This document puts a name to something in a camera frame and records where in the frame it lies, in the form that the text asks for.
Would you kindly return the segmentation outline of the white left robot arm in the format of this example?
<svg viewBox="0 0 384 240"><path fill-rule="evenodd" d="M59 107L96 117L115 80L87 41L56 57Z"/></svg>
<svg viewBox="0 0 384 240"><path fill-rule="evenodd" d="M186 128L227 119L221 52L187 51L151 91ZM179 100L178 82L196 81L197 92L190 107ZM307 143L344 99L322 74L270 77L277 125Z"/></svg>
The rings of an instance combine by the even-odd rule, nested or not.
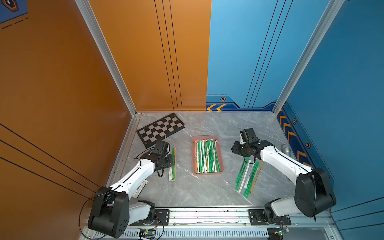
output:
<svg viewBox="0 0 384 240"><path fill-rule="evenodd" d="M149 225L156 219L156 205L149 201L130 204L133 193L153 173L162 177L174 165L170 144L159 141L137 157L136 165L110 187L101 187L93 198L88 228L119 238L127 226L142 221Z"/></svg>

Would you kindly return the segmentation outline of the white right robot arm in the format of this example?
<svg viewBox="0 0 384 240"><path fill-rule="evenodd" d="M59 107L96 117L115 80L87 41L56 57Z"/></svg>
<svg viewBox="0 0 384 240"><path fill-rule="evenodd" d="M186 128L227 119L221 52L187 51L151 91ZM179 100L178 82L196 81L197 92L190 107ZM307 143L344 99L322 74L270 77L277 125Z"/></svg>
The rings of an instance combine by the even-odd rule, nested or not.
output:
<svg viewBox="0 0 384 240"><path fill-rule="evenodd" d="M261 141L254 130L240 132L240 141L232 146L232 152L242 157L259 159L283 173L295 185L295 194L285 199L276 199L265 204L265 222L274 225L282 217L303 214L315 218L317 214L337 203L331 179L322 168L306 166L283 152L268 141Z"/></svg>

